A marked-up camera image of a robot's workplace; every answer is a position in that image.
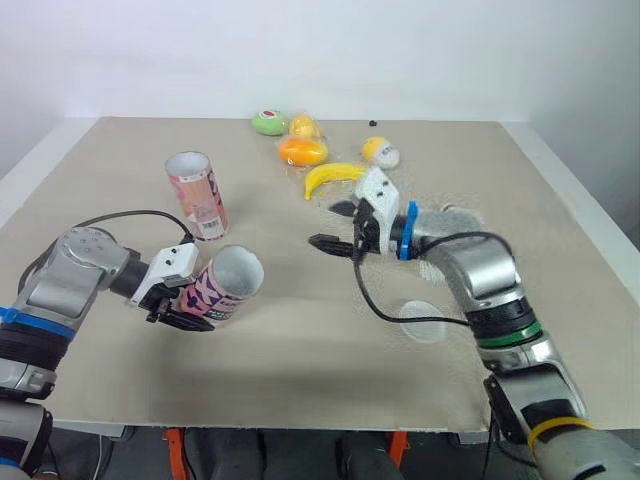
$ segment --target yellow rubber band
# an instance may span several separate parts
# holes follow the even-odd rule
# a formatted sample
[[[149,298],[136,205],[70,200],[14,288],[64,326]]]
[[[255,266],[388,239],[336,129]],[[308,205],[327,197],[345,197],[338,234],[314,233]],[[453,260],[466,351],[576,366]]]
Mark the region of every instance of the yellow rubber band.
[[[579,427],[585,427],[593,430],[593,427],[589,422],[578,417],[558,417],[552,418],[551,420],[546,420],[541,424],[536,425],[536,428],[531,430],[531,433],[529,434],[527,445],[529,445],[529,450],[531,450],[531,453],[533,453],[533,444],[540,435],[548,430],[551,430],[552,428],[564,427],[566,425],[578,425]]]

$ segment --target pink and white can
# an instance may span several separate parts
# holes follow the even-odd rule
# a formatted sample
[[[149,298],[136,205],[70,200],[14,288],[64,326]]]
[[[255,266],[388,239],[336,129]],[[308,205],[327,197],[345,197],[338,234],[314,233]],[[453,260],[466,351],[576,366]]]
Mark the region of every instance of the pink and white can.
[[[255,295],[264,281],[264,269],[255,253],[240,245],[224,247],[185,288],[180,298],[183,312],[217,325]]]
[[[218,184],[204,153],[182,152],[165,164],[193,235],[198,240],[221,238],[229,229]]]

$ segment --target green ball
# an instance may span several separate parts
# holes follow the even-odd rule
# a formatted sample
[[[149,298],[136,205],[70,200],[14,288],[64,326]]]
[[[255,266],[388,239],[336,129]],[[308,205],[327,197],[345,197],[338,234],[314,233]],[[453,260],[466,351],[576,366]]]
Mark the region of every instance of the green ball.
[[[282,135],[288,123],[289,119],[277,110],[263,110],[251,119],[251,126],[263,135]]]

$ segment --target table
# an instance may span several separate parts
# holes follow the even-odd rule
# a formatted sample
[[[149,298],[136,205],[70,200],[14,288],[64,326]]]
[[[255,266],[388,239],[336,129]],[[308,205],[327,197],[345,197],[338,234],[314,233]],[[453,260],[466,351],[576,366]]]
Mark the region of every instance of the table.
[[[246,120],[78,122],[84,126],[65,127],[67,133],[76,128],[73,135],[81,137],[72,148],[64,148],[58,137],[45,139],[45,146],[3,180],[7,189],[19,190],[16,182],[37,187],[33,193],[29,187],[26,193],[3,196],[0,215],[10,218],[0,230],[0,304],[13,302],[24,267],[72,224],[126,209],[180,215],[163,165],[183,150],[211,158],[231,218],[227,237],[199,243],[202,258],[224,245],[242,244],[257,253],[266,277],[258,295],[213,333],[149,324],[144,311],[125,306],[121,297],[100,295],[60,364],[55,392],[45,401],[58,420],[486,428],[481,380],[487,372],[471,333],[450,325],[445,341],[420,344],[375,317],[357,290],[350,263],[307,244],[318,232],[350,238],[349,219],[326,210],[327,199],[340,190],[329,187],[324,197],[304,201],[303,176],[280,162],[276,139],[256,134]],[[322,126],[339,161],[359,161],[367,136],[390,139],[402,156],[391,177],[403,204],[417,200],[422,207],[468,208],[505,236],[529,301],[563,354],[592,422],[601,428],[640,427],[638,292],[629,270],[638,265],[637,251],[606,219],[585,214],[582,197],[573,194],[581,187],[570,174],[547,175],[551,180],[545,181],[539,170],[558,168],[549,163],[549,152],[529,152],[528,158],[513,141],[519,137],[523,149],[543,151],[546,146],[535,135],[518,125],[482,122],[389,121],[371,128],[365,121],[327,121]],[[50,158],[56,155],[59,163]],[[34,168],[34,162],[41,167]],[[39,175],[46,178],[40,182]],[[556,183],[557,193],[548,181]],[[20,195],[28,198],[16,210]],[[598,208],[588,199],[586,204]],[[576,219],[591,229],[589,235]],[[147,261],[181,236],[175,225],[153,217],[102,226]],[[389,312],[407,300],[425,299],[448,316],[462,315],[445,285],[419,278],[415,262],[370,255],[363,271]]]

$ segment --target orange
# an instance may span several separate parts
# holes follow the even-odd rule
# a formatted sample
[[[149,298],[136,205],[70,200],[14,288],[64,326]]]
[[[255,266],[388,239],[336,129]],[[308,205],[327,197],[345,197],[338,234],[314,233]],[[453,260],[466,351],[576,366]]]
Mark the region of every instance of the orange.
[[[329,155],[327,145],[317,139],[306,137],[287,137],[278,146],[283,162],[296,167],[318,165]]]

